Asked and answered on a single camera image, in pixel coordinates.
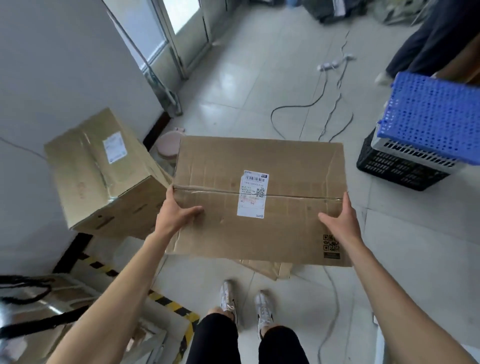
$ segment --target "tiled floor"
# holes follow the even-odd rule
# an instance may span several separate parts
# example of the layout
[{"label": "tiled floor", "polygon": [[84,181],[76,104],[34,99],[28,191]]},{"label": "tiled floor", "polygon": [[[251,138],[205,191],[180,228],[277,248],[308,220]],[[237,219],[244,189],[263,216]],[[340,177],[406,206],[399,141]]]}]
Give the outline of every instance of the tiled floor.
[{"label": "tiled floor", "polygon": [[[349,30],[343,99],[322,141],[353,123],[335,141],[344,143],[348,189],[366,244],[413,299],[464,344],[480,347],[480,172],[467,168],[419,193],[372,178],[355,167],[363,139],[373,129],[389,89],[373,79],[414,29],[385,27],[369,16],[322,26],[300,7],[244,7],[232,27],[180,90],[184,115],[168,129],[187,134],[280,138],[270,124],[273,108],[308,104],[323,88],[319,63],[339,58]],[[277,128],[287,139],[317,140],[337,97],[338,74],[329,74],[323,99],[307,109],[280,110]],[[127,240],[89,250],[121,269],[141,242]],[[373,363],[376,330],[371,308],[351,268],[329,268],[339,293],[340,315],[322,352],[323,363]],[[154,288],[205,315],[218,304],[222,280],[234,279],[242,313],[239,337],[244,363],[257,361],[253,296],[268,288],[276,301],[277,321],[297,332],[311,363],[333,317],[332,285],[322,267],[295,266],[290,280],[273,282],[224,259],[169,256]],[[165,315],[172,345],[184,327]],[[175,348],[168,347],[170,363]]]}]

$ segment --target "shoe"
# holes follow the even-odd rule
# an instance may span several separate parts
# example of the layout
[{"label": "shoe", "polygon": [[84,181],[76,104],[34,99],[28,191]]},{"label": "shoe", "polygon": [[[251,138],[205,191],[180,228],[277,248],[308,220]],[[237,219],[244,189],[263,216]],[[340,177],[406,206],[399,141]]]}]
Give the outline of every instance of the shoe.
[{"label": "shoe", "polygon": [[220,288],[220,308],[224,311],[230,311],[233,314],[233,322],[239,325],[239,317],[237,314],[237,306],[235,305],[235,297],[233,296],[233,285],[230,280],[225,280]]},{"label": "shoe", "polygon": [[380,72],[380,74],[375,78],[375,84],[377,86],[390,86],[393,82],[393,78],[386,72]]},{"label": "shoe", "polygon": [[258,318],[258,338],[263,339],[261,331],[264,326],[273,324],[273,305],[265,291],[259,291],[255,296],[255,308]]}]

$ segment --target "person's left hand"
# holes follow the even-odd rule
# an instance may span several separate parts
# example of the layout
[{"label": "person's left hand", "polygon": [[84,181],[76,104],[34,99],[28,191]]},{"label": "person's left hand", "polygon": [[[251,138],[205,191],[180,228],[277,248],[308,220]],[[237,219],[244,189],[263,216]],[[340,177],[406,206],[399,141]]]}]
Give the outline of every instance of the person's left hand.
[{"label": "person's left hand", "polygon": [[167,189],[167,198],[156,217],[155,233],[175,234],[180,228],[195,216],[203,212],[204,208],[195,206],[181,208],[173,198],[173,186]]}]

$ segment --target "leg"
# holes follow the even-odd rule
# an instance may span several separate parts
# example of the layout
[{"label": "leg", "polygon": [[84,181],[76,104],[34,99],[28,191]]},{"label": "leg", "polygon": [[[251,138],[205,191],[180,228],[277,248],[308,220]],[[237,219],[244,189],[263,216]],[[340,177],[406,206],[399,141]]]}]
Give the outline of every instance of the leg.
[{"label": "leg", "polygon": [[300,341],[293,330],[274,324],[273,306],[265,292],[255,296],[258,317],[259,364],[309,364]]},{"label": "leg", "polygon": [[225,281],[220,293],[221,307],[208,311],[193,336],[187,364],[240,364],[238,320],[231,284]]},{"label": "leg", "polygon": [[388,64],[386,73],[391,78],[395,78],[397,73],[408,69],[415,57],[421,52],[435,25],[441,2],[442,0],[439,0],[435,4],[432,13],[425,19],[421,27],[403,43]]},{"label": "leg", "polygon": [[445,67],[480,32],[478,0],[439,0],[432,32],[408,71],[431,76]]}]

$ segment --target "hazard tape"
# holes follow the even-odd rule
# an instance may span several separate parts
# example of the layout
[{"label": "hazard tape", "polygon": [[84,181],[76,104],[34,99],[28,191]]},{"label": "hazard tape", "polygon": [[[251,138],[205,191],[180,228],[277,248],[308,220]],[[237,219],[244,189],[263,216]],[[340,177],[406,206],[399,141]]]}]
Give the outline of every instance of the hazard tape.
[{"label": "hazard tape", "polygon": [[[78,258],[79,260],[87,263],[89,266],[92,268],[99,270],[103,273],[105,273],[107,276],[115,278],[119,272],[114,270],[112,267],[103,264],[93,258],[90,255],[87,255],[85,253],[81,253],[80,257]],[[148,298],[151,300],[161,304],[168,310],[176,313],[177,315],[180,315],[184,318],[186,318],[189,322],[187,331],[183,335],[182,341],[180,342],[180,349],[179,353],[177,354],[175,360],[173,361],[173,364],[178,364],[181,362],[183,359],[183,356],[185,352],[187,351],[188,346],[190,345],[190,342],[193,338],[193,334],[195,333],[195,330],[197,328],[198,323],[200,322],[200,316],[198,316],[195,312],[192,312],[185,307],[183,307],[181,304],[172,301],[171,299],[161,295],[160,293],[157,293],[153,290],[148,291]]]}]

